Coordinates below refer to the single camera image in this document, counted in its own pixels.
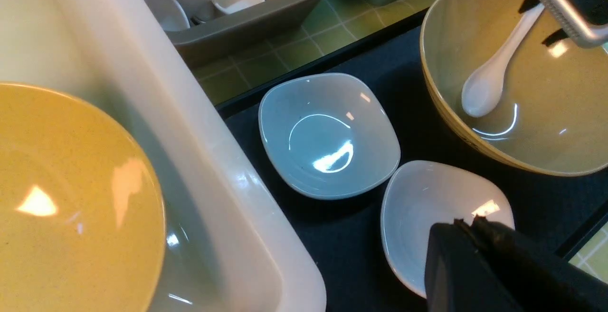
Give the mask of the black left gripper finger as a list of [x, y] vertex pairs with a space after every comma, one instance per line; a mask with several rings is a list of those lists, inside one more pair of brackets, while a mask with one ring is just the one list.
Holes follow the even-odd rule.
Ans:
[[430, 228], [429, 312], [605, 312], [608, 286], [485, 217]]

